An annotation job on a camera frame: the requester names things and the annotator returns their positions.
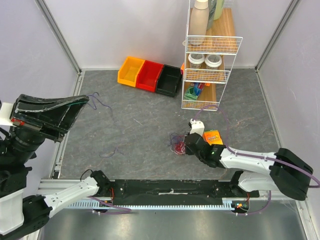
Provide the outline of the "red storage bin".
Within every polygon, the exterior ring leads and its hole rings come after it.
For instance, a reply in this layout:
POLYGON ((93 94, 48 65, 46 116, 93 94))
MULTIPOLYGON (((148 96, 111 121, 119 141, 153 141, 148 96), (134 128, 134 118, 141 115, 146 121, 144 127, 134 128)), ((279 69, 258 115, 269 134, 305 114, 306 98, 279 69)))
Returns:
POLYGON ((154 93, 163 67, 161 63, 146 60, 137 76, 136 88, 154 93))

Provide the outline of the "grey-green bottle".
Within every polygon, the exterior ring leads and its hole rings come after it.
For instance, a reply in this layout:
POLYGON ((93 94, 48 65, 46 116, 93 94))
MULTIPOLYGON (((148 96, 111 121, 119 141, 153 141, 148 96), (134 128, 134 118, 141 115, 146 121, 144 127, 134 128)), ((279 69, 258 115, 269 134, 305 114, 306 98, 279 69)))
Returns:
POLYGON ((209 9, 209 14, 208 14, 208 21, 207 21, 207 30, 209 30, 213 23, 214 23, 214 16, 216 12, 216 7, 217 7, 217 0, 208 0, 208 9, 209 9))

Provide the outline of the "yellow storage bin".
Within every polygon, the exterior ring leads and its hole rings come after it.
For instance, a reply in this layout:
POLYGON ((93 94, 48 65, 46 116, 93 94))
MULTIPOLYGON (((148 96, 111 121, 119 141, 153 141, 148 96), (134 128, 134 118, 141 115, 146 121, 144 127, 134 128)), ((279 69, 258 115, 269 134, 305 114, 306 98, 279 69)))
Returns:
POLYGON ((144 59, 128 56, 118 71, 117 82, 135 88, 144 63, 144 59))

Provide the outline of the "orange green sponge pack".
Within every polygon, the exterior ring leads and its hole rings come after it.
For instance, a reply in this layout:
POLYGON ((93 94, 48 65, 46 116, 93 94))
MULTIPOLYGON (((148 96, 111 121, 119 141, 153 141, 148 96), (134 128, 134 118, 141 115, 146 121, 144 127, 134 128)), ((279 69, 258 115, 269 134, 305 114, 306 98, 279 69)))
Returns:
POLYGON ((205 131, 203 133, 202 137, 209 145, 223 145, 224 144, 218 130, 205 131))

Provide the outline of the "left paper cup with lid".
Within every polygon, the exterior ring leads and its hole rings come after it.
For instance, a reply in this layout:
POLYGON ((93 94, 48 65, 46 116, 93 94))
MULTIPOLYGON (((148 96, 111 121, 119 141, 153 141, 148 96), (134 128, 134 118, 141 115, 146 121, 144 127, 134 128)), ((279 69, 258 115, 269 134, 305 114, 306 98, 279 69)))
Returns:
POLYGON ((202 69, 205 61, 205 55, 202 53, 190 53, 188 55, 190 69, 202 69))

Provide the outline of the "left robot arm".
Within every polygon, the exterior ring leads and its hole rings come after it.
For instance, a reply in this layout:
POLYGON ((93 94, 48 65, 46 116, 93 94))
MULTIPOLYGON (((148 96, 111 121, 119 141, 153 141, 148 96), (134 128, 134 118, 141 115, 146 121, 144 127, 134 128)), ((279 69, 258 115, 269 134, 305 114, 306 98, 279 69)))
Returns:
POLYGON ((0 104, 0 237, 18 240, 48 223, 70 204, 94 195, 106 196, 110 180, 95 170, 88 177, 56 193, 36 193, 30 186, 29 160, 47 140, 60 143, 89 102, 87 95, 38 98, 21 94, 0 104))

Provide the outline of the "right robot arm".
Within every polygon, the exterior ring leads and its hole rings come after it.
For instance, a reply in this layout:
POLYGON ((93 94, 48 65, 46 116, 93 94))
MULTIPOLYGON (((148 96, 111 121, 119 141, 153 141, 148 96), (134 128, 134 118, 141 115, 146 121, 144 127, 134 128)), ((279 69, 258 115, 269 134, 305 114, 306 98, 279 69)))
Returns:
POLYGON ((312 167, 286 148, 267 153, 240 151, 222 144, 210 145, 198 133, 189 134, 184 143, 187 155, 196 156, 211 168, 240 170, 229 184, 235 197, 252 191, 280 191, 304 201, 311 188, 312 167))

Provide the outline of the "blue red packet on shelf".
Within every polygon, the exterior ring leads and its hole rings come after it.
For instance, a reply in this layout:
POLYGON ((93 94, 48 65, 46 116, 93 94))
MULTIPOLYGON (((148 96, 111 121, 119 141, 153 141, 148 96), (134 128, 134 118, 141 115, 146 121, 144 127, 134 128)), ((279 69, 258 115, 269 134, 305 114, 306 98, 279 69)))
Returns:
POLYGON ((195 91, 202 91, 205 87, 209 87, 211 84, 208 82, 195 82, 194 83, 194 90, 195 91))

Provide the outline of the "black storage bin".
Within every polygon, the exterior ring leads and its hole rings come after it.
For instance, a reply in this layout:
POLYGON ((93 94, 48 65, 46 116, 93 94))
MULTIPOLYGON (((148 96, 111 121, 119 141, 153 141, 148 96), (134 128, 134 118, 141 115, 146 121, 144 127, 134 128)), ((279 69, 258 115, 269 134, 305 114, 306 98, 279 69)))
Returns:
POLYGON ((179 67, 164 65, 157 80, 155 92, 169 97, 175 97, 182 82, 182 72, 179 67))

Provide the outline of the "beige bottle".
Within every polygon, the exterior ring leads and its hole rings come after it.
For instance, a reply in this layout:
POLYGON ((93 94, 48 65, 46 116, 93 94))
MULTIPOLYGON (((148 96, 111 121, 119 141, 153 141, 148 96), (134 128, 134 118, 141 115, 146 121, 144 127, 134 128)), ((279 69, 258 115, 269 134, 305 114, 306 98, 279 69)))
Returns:
POLYGON ((205 40, 208 18, 208 0, 196 0, 190 14, 188 30, 188 41, 193 46, 199 46, 205 40))

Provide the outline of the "light green bottle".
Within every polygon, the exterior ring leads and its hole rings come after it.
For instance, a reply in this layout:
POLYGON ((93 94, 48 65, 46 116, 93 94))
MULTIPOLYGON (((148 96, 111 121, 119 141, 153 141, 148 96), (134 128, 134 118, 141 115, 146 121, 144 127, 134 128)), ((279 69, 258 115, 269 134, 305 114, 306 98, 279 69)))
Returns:
POLYGON ((224 8, 224 4, 225 4, 225 0, 217 0, 216 1, 216 7, 215 7, 215 13, 214 13, 214 20, 218 20, 223 12, 223 8, 224 8))

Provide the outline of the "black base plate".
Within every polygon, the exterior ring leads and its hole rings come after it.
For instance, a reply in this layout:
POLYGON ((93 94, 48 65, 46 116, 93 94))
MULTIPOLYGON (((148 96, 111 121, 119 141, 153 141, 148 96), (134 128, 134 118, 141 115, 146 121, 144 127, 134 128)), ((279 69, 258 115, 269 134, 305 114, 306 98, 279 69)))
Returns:
POLYGON ((113 198, 116 206, 221 205, 223 198, 258 198, 257 190, 246 192, 235 183, 214 179, 141 180, 116 179, 95 198, 113 198))

